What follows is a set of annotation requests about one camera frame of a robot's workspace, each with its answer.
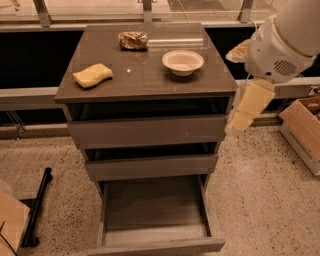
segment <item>tabletop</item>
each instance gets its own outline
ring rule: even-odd
[[[123,50],[118,34],[145,31],[146,51]],[[185,49],[200,54],[204,65],[187,77],[172,74],[162,63],[165,53]],[[87,67],[102,63],[113,78],[84,90],[72,77]],[[233,95],[236,82],[205,29],[199,23],[153,23],[88,26],[80,39],[59,86],[57,103],[167,99]]]

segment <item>drawer front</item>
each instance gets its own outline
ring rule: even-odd
[[[168,177],[212,173],[218,156],[180,156],[86,162],[93,181]]]
[[[80,148],[221,141],[225,136],[224,126],[224,116],[68,123]]]
[[[105,182],[102,207],[89,255],[189,255],[224,245],[212,235],[198,176]]]

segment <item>drawer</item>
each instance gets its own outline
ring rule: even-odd
[[[70,122],[82,149],[222,141],[224,116]]]
[[[231,100],[232,96],[177,99],[150,97],[148,100],[72,103],[67,104],[67,109],[73,121],[225,115],[229,111]]]
[[[214,171],[217,160],[217,155],[192,155],[123,161],[87,161],[86,169],[93,181],[182,176],[210,174]]]
[[[104,182],[98,246],[88,255],[157,256],[220,251],[198,176]]]

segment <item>wooden board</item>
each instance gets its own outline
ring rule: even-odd
[[[5,221],[1,234],[17,251],[25,229],[30,209],[18,199],[0,189],[0,226]],[[0,255],[14,255],[7,244],[0,238]]]

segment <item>cardboard box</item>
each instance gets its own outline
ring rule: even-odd
[[[280,118],[280,131],[315,175],[320,175],[320,97],[298,99]]]

